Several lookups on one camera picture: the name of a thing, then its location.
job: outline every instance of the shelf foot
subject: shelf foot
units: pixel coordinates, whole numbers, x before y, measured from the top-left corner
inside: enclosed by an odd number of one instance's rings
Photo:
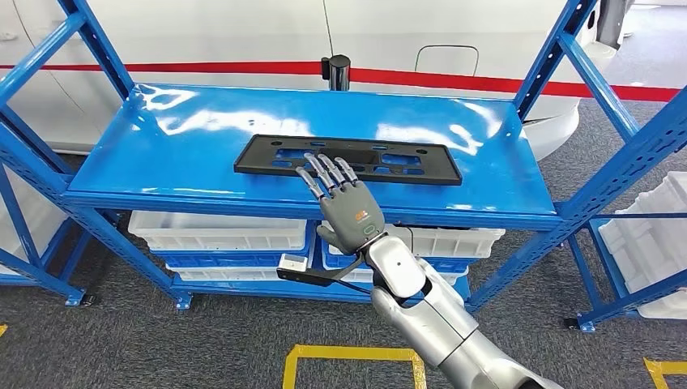
[[[578,314],[576,318],[564,318],[563,319],[563,325],[566,326],[570,330],[580,330],[582,332],[586,333],[593,333],[596,332],[596,327],[594,327],[594,323],[592,322],[586,322],[586,323],[580,323],[579,318],[582,315]]]
[[[78,290],[79,292],[67,296],[65,306],[81,306],[83,302],[86,300],[90,301],[90,303],[84,304],[85,306],[89,306],[92,304],[93,296],[91,294],[86,294],[86,289],[77,288],[76,290]]]
[[[191,307],[191,299],[193,299],[192,293],[184,293],[183,296],[177,299],[177,310],[188,310]]]

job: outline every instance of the red stripe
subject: red stripe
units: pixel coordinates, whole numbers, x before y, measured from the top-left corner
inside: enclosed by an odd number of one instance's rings
[[[0,65],[11,69],[12,65]],[[45,65],[47,71],[100,71],[98,65]],[[131,63],[126,69],[132,72],[160,73],[244,73],[270,75],[319,75],[320,62],[179,62],[179,63]],[[468,75],[440,75],[414,71],[385,71],[380,69],[351,69],[351,81],[358,83],[383,83],[426,88],[448,88],[472,91],[510,92],[520,88],[521,79],[503,79]],[[613,90],[623,100],[670,101],[678,88],[632,87],[613,85]],[[583,83],[549,81],[544,94],[551,96],[591,97]]]

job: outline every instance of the black plastic panel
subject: black plastic panel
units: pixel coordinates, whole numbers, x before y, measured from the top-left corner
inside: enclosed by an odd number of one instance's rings
[[[304,166],[315,171],[303,154],[340,156],[363,181],[460,185],[460,172],[442,144],[377,140],[254,135],[234,163],[237,173],[297,176]]]

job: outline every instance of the robot finger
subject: robot finger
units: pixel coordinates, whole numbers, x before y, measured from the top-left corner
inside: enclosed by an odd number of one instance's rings
[[[326,170],[320,164],[320,161],[315,158],[314,155],[307,152],[303,156],[313,166],[313,169],[318,172],[318,177],[320,177],[322,184],[324,184],[327,190],[331,190],[331,188],[336,186],[336,184],[331,180],[331,177],[329,177],[329,173],[326,172]]]
[[[341,158],[340,156],[337,156],[335,159],[337,164],[341,166],[341,169],[343,170],[343,173],[346,174],[346,177],[348,177],[348,180],[351,181],[351,183],[356,183],[358,181],[358,176],[356,175],[356,172],[353,171],[353,168],[346,162],[344,158]]]
[[[296,173],[298,173],[301,178],[303,178],[303,181],[308,185],[308,189],[313,193],[313,196],[317,200],[321,200],[323,197],[325,197],[324,192],[322,189],[320,189],[320,185],[317,184],[317,182],[310,176],[310,173],[308,173],[307,170],[303,169],[301,166],[298,166],[296,168]]]
[[[343,174],[341,174],[339,168],[334,165],[334,162],[332,162],[328,156],[319,154],[318,158],[326,166],[327,170],[329,170],[329,174],[331,174],[331,176],[336,180],[337,184],[342,185],[346,181],[346,178],[344,178]]]

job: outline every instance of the blue steel beam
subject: blue steel beam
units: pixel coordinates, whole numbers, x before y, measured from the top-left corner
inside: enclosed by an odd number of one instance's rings
[[[122,60],[114,51],[114,47],[91,11],[91,7],[85,0],[58,0],[58,2],[68,15],[80,13],[86,18],[86,23],[79,29],[79,34],[119,96],[125,100],[131,88],[134,87],[134,81],[131,80]]]
[[[687,142],[687,87],[675,95],[630,142],[611,157],[558,213],[564,219],[593,216]]]
[[[26,124],[22,118],[19,117],[8,106],[0,107],[0,122],[4,122],[12,132],[17,135],[24,143],[33,149],[33,151],[45,161],[52,168],[64,174],[74,174],[74,171],[48,146],[41,137],[39,137],[31,127]]]
[[[646,303],[668,296],[687,286],[687,269],[680,271],[635,293],[630,293],[614,302],[595,308],[578,316],[578,323],[598,323],[615,318]]]
[[[633,185],[666,156],[687,144],[687,87],[678,92],[568,201],[558,204],[564,219],[553,231],[538,233],[508,260],[468,300],[479,309],[517,280],[554,247],[619,194]]]
[[[26,220],[23,218],[21,208],[19,207],[19,202],[15,196],[14,189],[10,184],[10,180],[7,178],[7,173],[5,172],[5,167],[0,165],[0,195],[2,195],[2,200],[5,202],[5,208],[7,208],[7,213],[10,214],[12,219],[12,224],[15,226],[15,231],[17,232],[17,237],[21,242],[24,252],[26,253],[26,258],[31,263],[31,265],[42,268],[41,256],[36,250],[36,245],[33,244],[33,238],[31,237],[31,231],[29,231],[26,225]]]
[[[170,288],[172,279],[141,253],[126,237],[119,233],[94,208],[74,207],[68,203],[62,197],[66,190],[66,183],[62,180],[61,175],[55,173],[41,159],[36,158],[33,151],[25,147],[3,124],[0,124],[0,159],[20,177],[30,182],[38,191],[60,207],[91,235],[156,284],[162,292],[175,299],[177,304],[190,304],[191,295],[186,292],[172,290]]]
[[[51,276],[43,269],[26,263],[3,249],[0,249],[0,263],[30,280],[35,280],[37,286],[67,297],[66,304],[69,306],[77,306],[83,298],[83,290],[70,286],[68,283]]]
[[[58,275],[58,278],[60,280],[63,280],[65,282],[69,281],[69,277],[71,277],[71,273],[74,272],[74,269],[76,269],[76,265],[79,263],[79,260],[81,259],[81,255],[83,254],[83,251],[86,250],[86,246],[88,243],[91,241],[91,234],[83,231],[81,232],[81,236],[79,237],[79,240],[76,242],[76,245],[74,248],[71,250],[71,253],[69,254],[69,258],[64,264],[64,267],[62,267],[62,271],[60,271],[60,274]]]
[[[575,264],[578,265],[580,271],[580,276],[582,277],[582,283],[584,288],[587,290],[587,296],[589,296],[589,301],[591,302],[592,308],[596,309],[602,305],[601,298],[599,297],[599,291],[596,289],[596,284],[594,279],[591,277],[591,271],[584,260],[584,254],[579,248],[578,240],[575,238],[574,234],[568,237],[568,244],[570,245],[570,251],[573,252],[573,259]]]
[[[24,57],[0,81],[0,106],[7,101],[43,66],[77,31],[86,19],[80,13],[69,15],[29,55]]]
[[[610,220],[589,220],[585,223],[584,228],[589,231],[591,236],[591,241],[594,242],[594,247],[596,248],[596,253],[601,260],[601,264],[604,266],[604,271],[608,277],[608,281],[611,283],[611,289],[613,291],[613,296],[616,300],[625,297],[629,294],[627,287],[625,286],[625,278],[623,278],[621,269],[618,267],[615,259],[611,253],[608,252],[608,247],[604,244],[604,239],[601,238],[599,234],[599,227],[608,223]]]
[[[618,134],[628,142],[639,131],[639,124],[621,103],[616,93],[608,85],[608,82],[596,69],[594,63],[584,53],[575,37],[567,32],[562,32],[558,37],[558,43],[563,52],[568,56],[582,80],[587,85],[591,94],[599,102],[601,109],[611,121]]]
[[[530,71],[527,73],[527,77],[515,95],[515,108],[520,119],[525,120],[527,113],[535,104],[535,100],[544,90],[544,85],[551,78],[563,58],[563,51],[557,43],[558,36],[562,32],[577,36],[595,4],[596,0],[569,0],[563,7],[556,24],[553,25]]]
[[[41,257],[41,267],[46,269],[49,265],[50,262],[53,260],[55,257],[55,254],[58,252],[60,245],[62,244],[62,239],[69,233],[69,230],[74,226],[74,222],[71,221],[71,219],[65,220],[60,228],[55,232],[53,235],[53,238],[50,239],[50,243],[48,243],[48,247],[45,248],[45,251],[43,252],[43,256]]]

